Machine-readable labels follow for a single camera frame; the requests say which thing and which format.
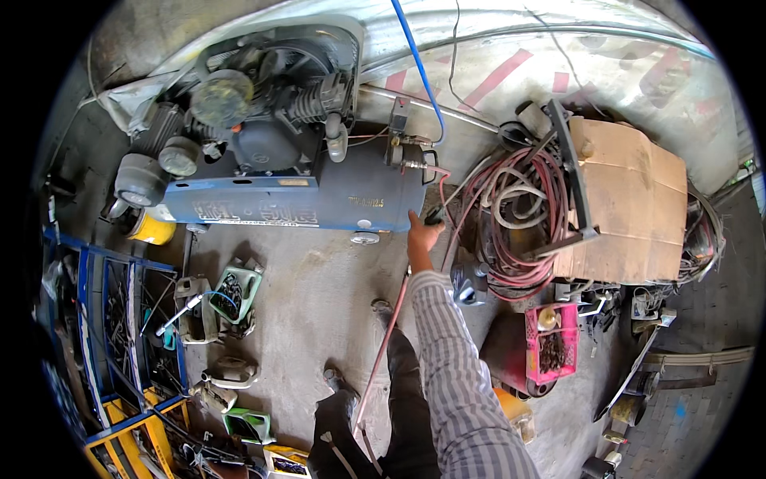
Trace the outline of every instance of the hand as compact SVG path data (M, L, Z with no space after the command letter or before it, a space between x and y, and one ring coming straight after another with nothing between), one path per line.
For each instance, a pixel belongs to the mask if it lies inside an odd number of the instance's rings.
M410 210L410 232L407 235L407 247L410 252L428 252L434 247L439 234L444 231L444 221L438 225L426 226L417 217L417 214Z

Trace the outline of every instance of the striped shirt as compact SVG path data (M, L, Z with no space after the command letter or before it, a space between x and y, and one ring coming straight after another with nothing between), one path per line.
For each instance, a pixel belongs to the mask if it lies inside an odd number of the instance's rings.
M452 299L449 277L421 271L410 279L409 289L442 478L539 479L500 408L489 369Z

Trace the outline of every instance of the blue air hose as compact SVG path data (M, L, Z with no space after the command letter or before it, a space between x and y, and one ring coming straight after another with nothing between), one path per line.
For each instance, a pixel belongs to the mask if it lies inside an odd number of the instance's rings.
M447 128L444 125L444 118L441 116L441 110L439 110L439 104L436 103L434 92L431 91L430 84L428 83L428 77L426 77L426 70L423 68L423 62L421 61L421 56L417 52L417 45L415 44L414 38L412 38L410 25L407 23L407 19L404 17L404 12L401 10L401 5L399 4L399 0L391 0L391 4L394 6L394 10L396 11L396 16L399 18L399 23L401 23L401 29L404 30L404 36L407 37L407 43L409 43L410 50L412 51L412 56L415 58L415 64L417 65L417 70L421 73L421 79L423 80L423 86L426 88L426 91L428 92L428 98L430 98L431 105L434 106L434 111L436 112L436 116L439 118L439 124L441 125L441 136L439 137L437 141L434 142L434 146L439 146L440 144L444 142L444 134L447 130Z

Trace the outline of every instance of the cardboard box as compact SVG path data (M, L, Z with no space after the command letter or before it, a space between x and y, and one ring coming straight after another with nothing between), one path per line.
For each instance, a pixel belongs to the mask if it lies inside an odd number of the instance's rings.
M629 126L575 117L569 129L601 235L560 252L554 275L626 284L678 277L686 226L683 160Z

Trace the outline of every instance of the person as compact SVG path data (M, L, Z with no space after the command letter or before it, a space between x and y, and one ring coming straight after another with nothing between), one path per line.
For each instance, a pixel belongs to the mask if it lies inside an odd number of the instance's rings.
M333 394L317 403L309 471L315 479L538 479L519 433L500 408L489 369L479 359L463 314L453 301L450 278L434 271L430 261L429 251L444 230L444 223L426 226L415 212L409 215L412 278L408 289L421 362L407 337L395 326L386 351L391 377L391 441L386 455L377 460L382 474L351 432L359 394L332 365L326 367L324 379ZM371 306L385 328L393 313L390 303L378 298Z

